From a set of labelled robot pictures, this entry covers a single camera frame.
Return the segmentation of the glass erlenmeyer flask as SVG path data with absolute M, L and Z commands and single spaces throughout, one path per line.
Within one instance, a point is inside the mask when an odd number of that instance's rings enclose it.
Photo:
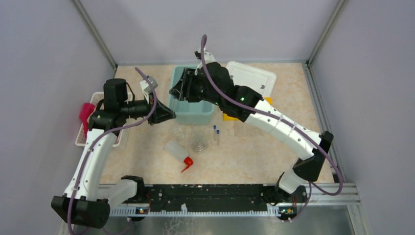
M 189 146 L 193 152 L 201 153 L 208 148 L 208 142 L 203 137 L 193 137 L 190 140 Z

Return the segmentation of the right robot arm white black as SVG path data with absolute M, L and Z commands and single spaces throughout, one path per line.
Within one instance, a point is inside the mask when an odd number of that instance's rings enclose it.
M 298 156 L 293 168 L 284 172 L 276 187 L 276 197 L 288 202 L 298 187 L 317 181 L 333 141 L 330 132 L 309 130 L 274 108 L 266 98 L 276 74 L 238 62 L 225 67 L 217 62 L 205 67 L 183 68 L 169 90 L 178 101 L 206 101 L 229 117 L 257 127 L 290 147 Z

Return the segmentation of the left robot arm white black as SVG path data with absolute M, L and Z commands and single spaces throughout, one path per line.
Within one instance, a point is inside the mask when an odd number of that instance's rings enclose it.
M 53 210 L 68 224 L 101 229 L 110 212 L 126 201 L 142 202 L 147 198 L 144 180 L 138 176 L 124 176 L 104 194 L 99 182 L 108 156 L 122 131 L 130 128 L 128 119 L 137 124 L 150 125 L 176 117 L 156 95 L 157 83 L 147 77 L 140 83 L 144 98 L 137 100 L 125 79 L 109 79 L 103 86 L 103 97 L 88 117 L 85 127 L 85 146 L 76 171 L 63 195 L 54 196 Z

